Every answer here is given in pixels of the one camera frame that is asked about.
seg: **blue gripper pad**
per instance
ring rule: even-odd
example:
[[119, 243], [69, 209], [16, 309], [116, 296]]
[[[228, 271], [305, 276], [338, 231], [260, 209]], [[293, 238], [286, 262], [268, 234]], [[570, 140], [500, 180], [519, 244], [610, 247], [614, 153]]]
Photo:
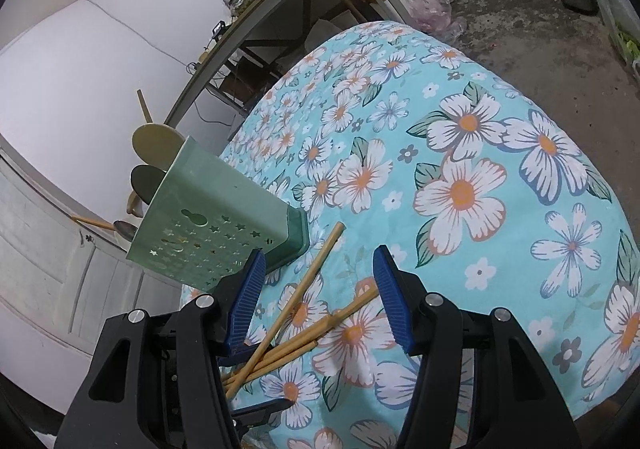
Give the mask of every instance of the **blue gripper pad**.
[[373, 277], [378, 285], [394, 339], [405, 352], [410, 352], [414, 347], [411, 310], [398, 285], [397, 278], [401, 278], [402, 273], [396, 267], [394, 259], [385, 245], [380, 245], [373, 252]]
[[244, 345], [251, 319], [254, 316], [255, 305], [260, 297], [262, 285], [264, 285], [266, 267], [264, 254], [258, 251], [250, 266], [248, 268], [245, 266], [243, 269], [246, 272], [244, 282], [229, 310], [225, 344], [230, 353], [235, 353]]

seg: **concrete floor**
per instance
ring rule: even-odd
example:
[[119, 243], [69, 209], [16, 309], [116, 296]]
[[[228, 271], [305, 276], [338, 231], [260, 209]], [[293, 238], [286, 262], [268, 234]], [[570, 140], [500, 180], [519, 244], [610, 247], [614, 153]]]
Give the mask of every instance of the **concrete floor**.
[[640, 91], [597, 16], [560, 0], [457, 0], [456, 47], [532, 98], [615, 191], [640, 239]]

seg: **floral bedspread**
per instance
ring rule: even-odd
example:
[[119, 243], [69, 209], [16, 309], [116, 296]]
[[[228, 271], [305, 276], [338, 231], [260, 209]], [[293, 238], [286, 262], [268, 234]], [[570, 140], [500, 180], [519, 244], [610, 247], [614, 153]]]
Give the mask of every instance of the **floral bedspread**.
[[[532, 100], [433, 38], [376, 22], [330, 39], [265, 95], [223, 159], [310, 220], [306, 255], [268, 275], [253, 342], [339, 220], [346, 230], [283, 340], [372, 285], [372, 251], [386, 244], [459, 308], [510, 309], [574, 417], [638, 365], [638, 251], [609, 185]], [[418, 364], [395, 344], [378, 298], [241, 390], [233, 407], [295, 403], [243, 443], [394, 447]], [[472, 386], [465, 352], [454, 446]]]

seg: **keyhole-shaped hole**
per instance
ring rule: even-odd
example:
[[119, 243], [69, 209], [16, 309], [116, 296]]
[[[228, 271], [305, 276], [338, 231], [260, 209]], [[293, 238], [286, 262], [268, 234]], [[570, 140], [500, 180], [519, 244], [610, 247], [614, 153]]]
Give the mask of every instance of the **keyhole-shaped hole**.
[[207, 225], [207, 223], [209, 223], [209, 220], [207, 220], [206, 217], [204, 217], [202, 214], [198, 214], [197, 212], [191, 212], [189, 209], [183, 209], [180, 212], [184, 214], [188, 219], [190, 219], [193, 225], [196, 225], [198, 227], [204, 227], [205, 225]]

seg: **green plastic basket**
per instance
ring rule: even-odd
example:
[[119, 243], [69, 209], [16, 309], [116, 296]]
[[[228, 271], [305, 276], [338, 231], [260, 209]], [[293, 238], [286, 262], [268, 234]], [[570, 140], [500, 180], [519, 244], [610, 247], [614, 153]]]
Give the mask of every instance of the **green plastic basket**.
[[127, 259], [201, 290], [261, 249], [267, 272], [309, 247], [304, 209], [291, 207], [187, 138], [131, 243]]

